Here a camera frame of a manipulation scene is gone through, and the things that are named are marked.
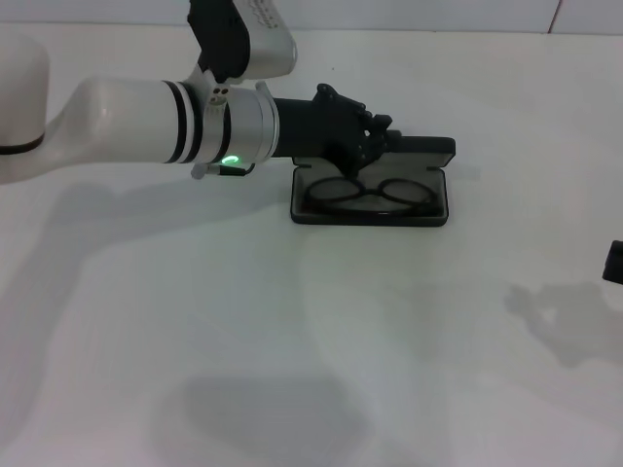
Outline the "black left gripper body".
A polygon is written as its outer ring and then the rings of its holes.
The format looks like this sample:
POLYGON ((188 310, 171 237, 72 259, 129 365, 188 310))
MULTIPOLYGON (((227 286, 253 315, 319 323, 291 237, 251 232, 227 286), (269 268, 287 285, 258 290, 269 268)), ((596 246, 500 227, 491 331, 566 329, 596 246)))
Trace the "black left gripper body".
POLYGON ((320 84, 311 100, 277 98, 276 158, 322 159, 354 176, 358 147, 366 135, 359 117, 366 106, 320 84))

